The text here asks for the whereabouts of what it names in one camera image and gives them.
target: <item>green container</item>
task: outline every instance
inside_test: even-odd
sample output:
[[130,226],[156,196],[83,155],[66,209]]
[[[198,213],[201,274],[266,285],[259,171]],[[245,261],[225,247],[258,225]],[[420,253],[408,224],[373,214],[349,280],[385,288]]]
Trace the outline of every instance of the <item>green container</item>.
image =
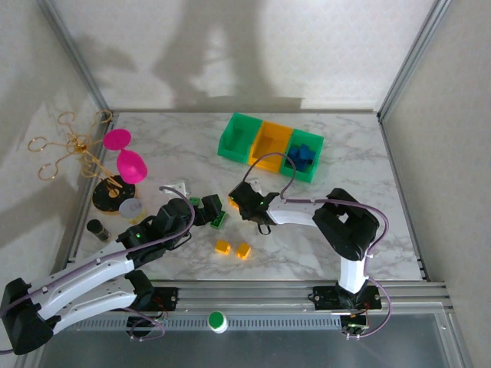
[[239,163],[247,163],[252,142],[261,124],[260,119],[234,113],[220,137],[218,154]]
[[[297,175],[295,178],[301,180],[302,182],[311,182],[312,178],[314,177],[315,170],[317,169],[317,166],[319,164],[319,156],[321,155],[322,152],[324,137],[307,133],[304,132],[303,130],[295,129],[293,130],[292,137],[290,138],[290,143],[286,147],[285,154],[288,155],[288,151],[290,150],[290,147],[294,146],[300,148],[302,144],[306,144],[310,150],[314,151],[315,157],[313,159],[312,164],[307,165],[304,171],[297,170]],[[282,165],[279,169],[279,172],[285,176],[291,177],[293,175],[292,165],[290,165],[287,159],[282,160]]]

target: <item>yellow container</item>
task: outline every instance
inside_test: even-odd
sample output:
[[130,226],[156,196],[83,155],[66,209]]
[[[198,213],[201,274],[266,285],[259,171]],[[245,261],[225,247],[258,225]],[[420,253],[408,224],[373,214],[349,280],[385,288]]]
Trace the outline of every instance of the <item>yellow container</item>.
[[[271,123],[269,121],[263,121],[261,128],[252,143],[251,153],[247,163],[252,165],[259,157],[264,156],[266,153],[284,153],[290,142],[292,133],[292,128]],[[281,156],[270,156],[262,159],[256,166],[277,173],[279,172],[282,160],[283,157]]]

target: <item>marble table surface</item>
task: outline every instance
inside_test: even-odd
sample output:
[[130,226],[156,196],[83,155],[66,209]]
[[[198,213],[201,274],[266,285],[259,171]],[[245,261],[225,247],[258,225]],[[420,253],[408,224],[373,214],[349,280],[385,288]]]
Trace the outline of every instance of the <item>marble table surface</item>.
[[[369,273],[381,280],[420,280],[420,269],[376,116],[333,113],[251,113],[251,116],[325,137],[318,170],[312,183],[294,182],[291,198],[326,196],[333,188],[346,189],[359,202],[384,211],[390,232],[374,252]],[[133,139],[129,150],[146,161],[148,177],[137,185],[149,215],[169,200],[159,187],[186,181],[191,196],[218,194],[229,214],[220,230],[193,227],[192,241],[142,267],[151,280],[336,280],[338,255],[320,231],[300,225],[272,227],[260,235],[254,222],[241,220],[227,202],[227,194],[244,176],[247,165],[217,155],[219,138],[230,113],[122,113],[116,128],[126,128]],[[104,165],[116,173],[115,152],[107,152]],[[279,192],[288,182],[280,174],[253,170],[262,192]],[[91,206],[87,220],[100,219],[116,238],[128,222],[119,215],[104,215]],[[248,259],[235,252],[215,252],[218,239],[235,250],[241,242],[252,246]],[[77,249],[77,260],[103,248],[87,230]]]

